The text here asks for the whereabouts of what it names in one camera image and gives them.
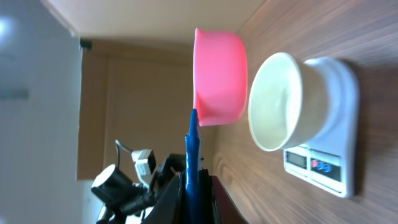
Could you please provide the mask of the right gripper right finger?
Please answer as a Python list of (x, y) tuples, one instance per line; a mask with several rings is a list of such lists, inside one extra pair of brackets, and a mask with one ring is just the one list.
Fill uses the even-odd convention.
[(217, 176), (202, 169), (199, 178), (202, 223), (248, 224)]

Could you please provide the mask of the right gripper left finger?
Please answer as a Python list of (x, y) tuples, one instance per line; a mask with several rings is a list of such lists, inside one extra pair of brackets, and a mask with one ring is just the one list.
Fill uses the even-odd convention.
[(180, 224), (183, 221), (184, 177), (176, 175), (141, 224)]

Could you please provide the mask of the pink scoop with blue handle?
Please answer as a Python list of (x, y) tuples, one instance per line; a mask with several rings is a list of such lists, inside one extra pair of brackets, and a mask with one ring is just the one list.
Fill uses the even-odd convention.
[(200, 128), (237, 121), (247, 97), (246, 50), (232, 32), (196, 29), (193, 47), (193, 109), (185, 136), (184, 222), (202, 223)]

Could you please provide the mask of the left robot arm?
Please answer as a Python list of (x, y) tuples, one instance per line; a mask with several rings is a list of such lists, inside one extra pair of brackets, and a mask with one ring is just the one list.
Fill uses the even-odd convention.
[(116, 165), (110, 165), (91, 187), (91, 192), (103, 202), (96, 222), (127, 223), (128, 218), (139, 215), (139, 223), (183, 223), (184, 174), (185, 156), (181, 154), (166, 157), (148, 187), (134, 185)]

